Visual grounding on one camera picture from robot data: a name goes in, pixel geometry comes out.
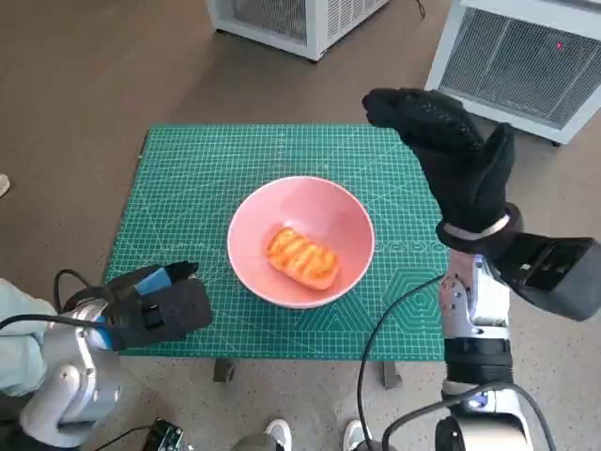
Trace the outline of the black left robot hand, blue tape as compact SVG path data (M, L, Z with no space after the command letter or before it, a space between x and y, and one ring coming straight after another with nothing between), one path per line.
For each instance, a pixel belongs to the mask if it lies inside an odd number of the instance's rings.
M106 286L117 300L145 296L195 275L198 262L179 261L166 265L150 265L127 272L109 281Z

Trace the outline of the right robot hand, black glove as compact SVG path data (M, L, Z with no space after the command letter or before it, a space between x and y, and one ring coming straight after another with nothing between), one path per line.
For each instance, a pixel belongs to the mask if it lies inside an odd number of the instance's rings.
M482 233L505 214L515 130L484 138L463 104L435 90L375 88L362 99L368 122L396 131L419 160L446 224Z

